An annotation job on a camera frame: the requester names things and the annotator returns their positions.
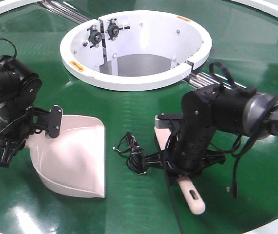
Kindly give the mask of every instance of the orange sticker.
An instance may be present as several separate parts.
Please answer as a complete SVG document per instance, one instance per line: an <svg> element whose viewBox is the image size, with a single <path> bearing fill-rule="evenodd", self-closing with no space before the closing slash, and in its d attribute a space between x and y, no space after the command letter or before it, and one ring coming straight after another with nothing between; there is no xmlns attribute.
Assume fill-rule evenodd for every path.
<svg viewBox="0 0 278 234"><path fill-rule="evenodd" d="M187 21L187 22L190 22L191 20L188 19L188 18L185 18L183 16L177 16L177 18L181 19L181 20L184 20L184 21Z"/></svg>
<svg viewBox="0 0 278 234"><path fill-rule="evenodd" d="M79 72L85 71L82 65L80 65L78 62L72 60L70 61L70 64L72 64Z"/></svg>

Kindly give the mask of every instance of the white dustpan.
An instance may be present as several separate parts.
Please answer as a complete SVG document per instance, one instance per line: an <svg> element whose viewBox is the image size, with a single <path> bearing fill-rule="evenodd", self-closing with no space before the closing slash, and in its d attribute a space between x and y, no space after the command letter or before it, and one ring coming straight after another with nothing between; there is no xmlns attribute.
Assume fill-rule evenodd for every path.
<svg viewBox="0 0 278 234"><path fill-rule="evenodd" d="M94 117L63 115L60 135L45 132L26 141L42 182L52 191L76 197L105 197L105 128Z"/></svg>

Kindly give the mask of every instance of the silver rod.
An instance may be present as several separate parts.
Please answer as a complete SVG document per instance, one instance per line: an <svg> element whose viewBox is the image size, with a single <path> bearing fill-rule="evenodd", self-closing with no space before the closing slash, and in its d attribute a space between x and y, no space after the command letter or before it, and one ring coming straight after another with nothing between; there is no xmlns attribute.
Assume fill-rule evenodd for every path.
<svg viewBox="0 0 278 234"><path fill-rule="evenodd" d="M61 11L64 11L70 15L73 15L74 17L78 18L79 20L81 20L82 22L86 22L86 21L89 21L90 19L87 18L86 16L80 14L79 12L76 12L75 10L69 8L68 6L66 5L62 5L61 3L58 3L56 1L50 1L51 4L53 6L56 6L57 8L59 8Z"/></svg>
<svg viewBox="0 0 278 234"><path fill-rule="evenodd" d="M75 10L62 5L56 1L44 0L40 2L41 6L45 7L46 9L65 17L68 20L71 20L77 24L84 23L89 20L88 17L76 12Z"/></svg>

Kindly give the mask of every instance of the screw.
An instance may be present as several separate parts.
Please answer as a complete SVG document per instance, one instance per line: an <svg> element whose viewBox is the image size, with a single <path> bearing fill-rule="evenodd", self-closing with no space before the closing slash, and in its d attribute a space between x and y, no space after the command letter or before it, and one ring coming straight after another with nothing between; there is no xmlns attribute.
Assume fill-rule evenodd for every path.
<svg viewBox="0 0 278 234"><path fill-rule="evenodd" d="M112 34L115 35L115 36L116 36L117 34L119 34L119 29L118 29L118 28L113 28Z"/></svg>
<svg viewBox="0 0 278 234"><path fill-rule="evenodd" d="M95 35L95 41L100 42L101 41L101 36L100 35Z"/></svg>

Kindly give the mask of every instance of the round opening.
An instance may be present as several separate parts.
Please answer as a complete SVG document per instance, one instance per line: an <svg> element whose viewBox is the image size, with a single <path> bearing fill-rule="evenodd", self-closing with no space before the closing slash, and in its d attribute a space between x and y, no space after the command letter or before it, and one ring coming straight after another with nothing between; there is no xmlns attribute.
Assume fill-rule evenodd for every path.
<svg viewBox="0 0 278 234"><path fill-rule="evenodd" d="M139 91L182 80L207 60L211 46L208 32L190 19L126 11L78 25L60 52L69 72L89 84Z"/></svg>

